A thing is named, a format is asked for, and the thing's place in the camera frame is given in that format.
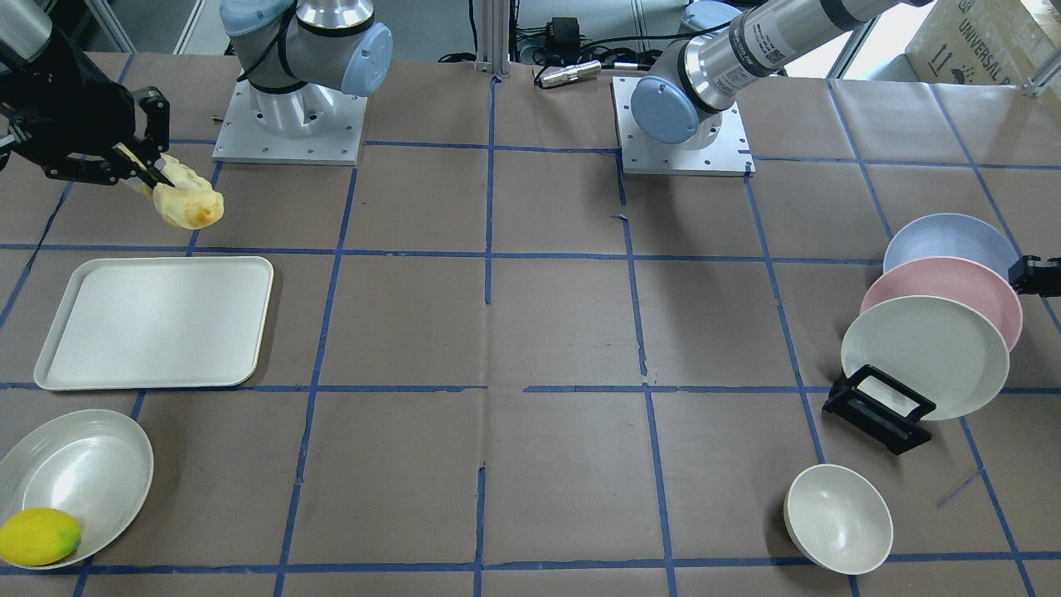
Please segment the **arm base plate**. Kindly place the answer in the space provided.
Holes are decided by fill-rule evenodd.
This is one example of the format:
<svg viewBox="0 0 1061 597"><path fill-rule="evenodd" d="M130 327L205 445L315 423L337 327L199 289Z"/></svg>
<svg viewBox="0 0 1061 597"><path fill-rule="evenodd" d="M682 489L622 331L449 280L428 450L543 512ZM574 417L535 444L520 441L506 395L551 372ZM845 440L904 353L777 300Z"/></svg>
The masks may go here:
<svg viewBox="0 0 1061 597"><path fill-rule="evenodd" d="M236 83L212 157L221 163L356 166L368 99L307 84L283 95Z"/></svg>
<svg viewBox="0 0 1061 597"><path fill-rule="evenodd" d="M742 177L754 173L753 155L738 105L708 118L684 143L660 143L634 121L632 95L636 86L637 81L629 76L613 78L615 126L625 173L709 177Z"/></svg>

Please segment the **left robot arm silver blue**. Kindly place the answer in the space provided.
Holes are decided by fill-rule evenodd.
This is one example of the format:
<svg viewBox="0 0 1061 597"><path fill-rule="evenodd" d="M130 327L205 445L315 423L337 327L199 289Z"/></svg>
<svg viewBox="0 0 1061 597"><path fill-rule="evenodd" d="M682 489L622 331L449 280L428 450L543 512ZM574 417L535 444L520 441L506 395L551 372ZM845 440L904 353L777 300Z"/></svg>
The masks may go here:
<svg viewBox="0 0 1061 597"><path fill-rule="evenodd" d="M1003 265L1038 256L1059 276L1059 127L1012 85L786 80L784 62L890 1L770 1L717 36L682 38L618 112L660 154L621 150L653 197L744 189L763 260L888 264L932 208L971 208Z"/></svg>

